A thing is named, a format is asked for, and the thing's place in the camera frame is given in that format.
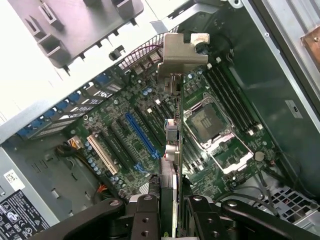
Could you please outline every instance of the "white pci slot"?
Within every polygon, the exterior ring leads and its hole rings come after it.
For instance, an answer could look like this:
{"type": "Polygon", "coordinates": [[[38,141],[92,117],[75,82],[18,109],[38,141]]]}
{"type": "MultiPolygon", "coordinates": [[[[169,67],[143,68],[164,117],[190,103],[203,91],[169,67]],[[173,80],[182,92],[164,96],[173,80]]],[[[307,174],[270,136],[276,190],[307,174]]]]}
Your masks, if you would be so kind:
{"type": "Polygon", "coordinates": [[[104,162],[106,167],[109,169],[109,171],[112,173],[112,175],[116,175],[118,173],[118,167],[114,164],[111,157],[106,153],[106,151],[98,143],[96,138],[93,135],[90,135],[86,139],[91,144],[91,146],[96,151],[96,153],[99,155],[99,157],[102,159],[102,161],[104,162]]]}

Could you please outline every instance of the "gray plastic part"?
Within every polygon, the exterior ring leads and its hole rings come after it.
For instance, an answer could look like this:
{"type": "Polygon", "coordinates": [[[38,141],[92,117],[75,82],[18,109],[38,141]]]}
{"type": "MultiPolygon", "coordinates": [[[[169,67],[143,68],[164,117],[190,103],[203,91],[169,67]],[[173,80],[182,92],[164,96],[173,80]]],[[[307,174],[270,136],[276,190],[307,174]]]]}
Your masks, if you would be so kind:
{"type": "Polygon", "coordinates": [[[144,10],[141,0],[8,1],[57,68],[67,66],[144,10]]]}

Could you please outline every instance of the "green circuit board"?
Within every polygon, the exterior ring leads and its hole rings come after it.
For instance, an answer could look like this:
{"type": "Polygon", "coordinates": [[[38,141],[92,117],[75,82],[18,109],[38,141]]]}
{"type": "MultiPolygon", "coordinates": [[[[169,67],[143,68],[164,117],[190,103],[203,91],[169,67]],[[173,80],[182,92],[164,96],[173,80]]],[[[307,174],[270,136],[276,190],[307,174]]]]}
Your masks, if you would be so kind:
{"type": "MultiPolygon", "coordinates": [[[[213,69],[223,71],[227,76],[229,84],[243,98],[243,103],[248,105],[248,101],[241,92],[228,67],[221,63],[214,65],[213,69]]],[[[220,110],[224,109],[224,103],[219,98],[217,89],[213,88],[209,74],[205,74],[205,69],[196,69],[184,79],[184,102],[183,109],[188,110],[206,98],[213,101],[206,105],[216,113],[223,127],[227,127],[228,118],[220,110]]],[[[122,198],[129,198],[131,195],[140,193],[140,188],[148,183],[150,175],[158,173],[158,158],[165,153],[166,133],[164,130],[165,120],[172,119],[175,111],[175,100],[172,96],[164,92],[164,87],[157,83],[156,68],[151,69],[148,74],[132,74],[128,85],[120,92],[114,94],[107,101],[94,108],[85,118],[81,118],[71,124],[65,134],[68,137],[77,135],[81,141],[87,145],[84,154],[87,159],[92,159],[102,175],[105,175],[119,191],[122,198]],[[149,147],[142,140],[130,121],[133,118],[139,126],[142,134],[147,138],[151,148],[156,152],[151,153],[149,147]],[[88,145],[87,137],[95,135],[102,148],[111,156],[118,168],[116,175],[110,174],[104,162],[97,153],[88,145]]],[[[256,115],[252,114],[252,119],[259,123],[256,115]]],[[[185,124],[189,126],[193,119],[188,118],[185,124]]],[[[253,135],[245,133],[235,122],[234,132],[254,153],[261,151],[265,154],[266,160],[272,160],[275,154],[275,145],[263,129],[255,130],[253,135]]],[[[218,165],[202,150],[192,138],[191,132],[184,128],[183,143],[183,173],[193,184],[195,194],[201,194],[216,199],[222,194],[229,192],[230,188],[243,183],[248,178],[255,175],[261,167],[263,161],[250,159],[247,167],[241,171],[233,171],[224,174],[218,165]]],[[[243,144],[232,139],[228,143],[220,145],[214,157],[223,167],[227,167],[239,160],[248,150],[243,144]]]]}

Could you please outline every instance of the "metal bracket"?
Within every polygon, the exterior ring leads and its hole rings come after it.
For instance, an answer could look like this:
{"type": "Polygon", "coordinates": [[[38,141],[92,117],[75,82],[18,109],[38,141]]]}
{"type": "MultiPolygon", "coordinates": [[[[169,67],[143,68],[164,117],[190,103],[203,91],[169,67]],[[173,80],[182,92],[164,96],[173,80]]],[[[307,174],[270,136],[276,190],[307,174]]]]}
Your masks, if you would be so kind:
{"type": "Polygon", "coordinates": [[[181,77],[177,75],[207,64],[208,55],[198,54],[196,46],[209,44],[209,42],[210,35],[207,33],[192,33],[190,43],[184,43],[182,33],[164,35],[163,62],[158,65],[158,80],[164,83],[167,92],[179,95],[181,77]]]}

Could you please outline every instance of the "integrated circuit chip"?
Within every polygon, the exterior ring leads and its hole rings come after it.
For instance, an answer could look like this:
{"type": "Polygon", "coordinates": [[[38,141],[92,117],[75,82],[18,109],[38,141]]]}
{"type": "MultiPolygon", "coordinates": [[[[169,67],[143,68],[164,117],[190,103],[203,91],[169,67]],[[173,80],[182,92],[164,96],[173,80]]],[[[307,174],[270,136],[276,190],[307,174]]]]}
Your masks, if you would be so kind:
{"type": "Polygon", "coordinates": [[[205,143],[224,130],[223,122],[218,118],[210,104],[204,106],[190,117],[191,129],[200,142],[205,143]]]}

